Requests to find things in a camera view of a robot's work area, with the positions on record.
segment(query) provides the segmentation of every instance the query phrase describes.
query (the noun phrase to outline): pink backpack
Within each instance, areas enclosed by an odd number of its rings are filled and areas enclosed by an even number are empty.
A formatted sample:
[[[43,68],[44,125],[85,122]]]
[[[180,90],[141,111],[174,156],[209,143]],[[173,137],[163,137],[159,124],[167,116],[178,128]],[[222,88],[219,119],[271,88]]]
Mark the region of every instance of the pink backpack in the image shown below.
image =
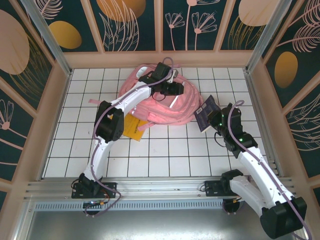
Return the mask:
[[[138,66],[123,83],[119,96],[128,92],[137,82],[137,72],[142,67],[147,67],[144,74],[155,70],[155,64],[143,64]],[[159,92],[141,101],[129,113],[136,118],[148,121],[149,123],[140,126],[143,131],[155,124],[158,125],[184,125],[195,118],[194,112],[202,105],[203,99],[196,89],[185,77],[178,74],[173,80],[184,85],[184,92],[177,96],[164,96]]]

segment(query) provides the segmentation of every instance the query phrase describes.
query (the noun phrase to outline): dark blue notebook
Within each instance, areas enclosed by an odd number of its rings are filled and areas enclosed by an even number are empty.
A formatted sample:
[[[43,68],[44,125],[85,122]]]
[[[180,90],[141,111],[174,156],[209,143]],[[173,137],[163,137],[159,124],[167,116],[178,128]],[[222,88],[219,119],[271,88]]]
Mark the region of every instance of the dark blue notebook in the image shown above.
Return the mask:
[[[220,107],[216,104],[214,97],[210,95],[202,104],[202,106],[194,112],[195,119],[198,123],[201,133],[204,133],[208,128],[210,128],[210,124],[208,123],[208,115],[212,111],[220,111]]]

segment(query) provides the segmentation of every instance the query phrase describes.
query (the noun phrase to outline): yellow circle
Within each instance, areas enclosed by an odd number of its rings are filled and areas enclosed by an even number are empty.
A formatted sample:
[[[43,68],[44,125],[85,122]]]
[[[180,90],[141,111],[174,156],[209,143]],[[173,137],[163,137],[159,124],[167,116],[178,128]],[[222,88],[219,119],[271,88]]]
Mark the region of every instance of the yellow circle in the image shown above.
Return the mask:
[[[269,22],[279,0],[241,0],[239,18],[247,26],[259,27]]]
[[[22,73],[28,65],[28,35],[9,13],[0,10],[0,69],[8,74]]]
[[[130,9],[136,18],[140,17],[146,9],[146,0],[96,0],[101,11],[110,19],[117,22],[128,22],[131,18]]]
[[[57,43],[66,49],[76,49],[81,43],[81,35],[78,30],[66,21],[54,21],[49,25]]]
[[[276,84],[285,89],[296,77],[298,71],[298,59],[289,51],[283,52],[277,59],[274,69]]]

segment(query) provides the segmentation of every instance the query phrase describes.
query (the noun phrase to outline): white grid floor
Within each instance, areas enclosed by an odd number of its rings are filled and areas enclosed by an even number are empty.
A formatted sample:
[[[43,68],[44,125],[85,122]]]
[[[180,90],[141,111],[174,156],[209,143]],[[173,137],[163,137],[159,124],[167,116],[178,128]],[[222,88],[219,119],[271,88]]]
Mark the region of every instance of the white grid floor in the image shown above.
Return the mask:
[[[43,177],[78,177],[93,152],[92,134],[97,106],[89,99],[116,99],[133,68],[75,69],[59,117]],[[266,155],[246,80],[241,68],[178,68],[203,99],[212,95],[221,107],[245,100],[241,106],[243,130]],[[248,171],[215,143],[214,130],[200,133],[197,122],[181,126],[156,125],[140,142],[122,136],[112,147],[104,177],[220,176],[231,169]]]

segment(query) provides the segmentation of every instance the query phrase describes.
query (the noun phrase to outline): yellow card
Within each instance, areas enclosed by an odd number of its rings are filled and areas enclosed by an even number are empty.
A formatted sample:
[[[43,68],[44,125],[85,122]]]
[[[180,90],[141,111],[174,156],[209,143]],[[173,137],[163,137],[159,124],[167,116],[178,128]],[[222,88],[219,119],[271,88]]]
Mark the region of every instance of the yellow card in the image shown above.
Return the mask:
[[[147,123],[147,121],[142,121],[131,114],[127,114],[124,118],[123,135],[139,142],[145,131],[138,131],[138,127]]]

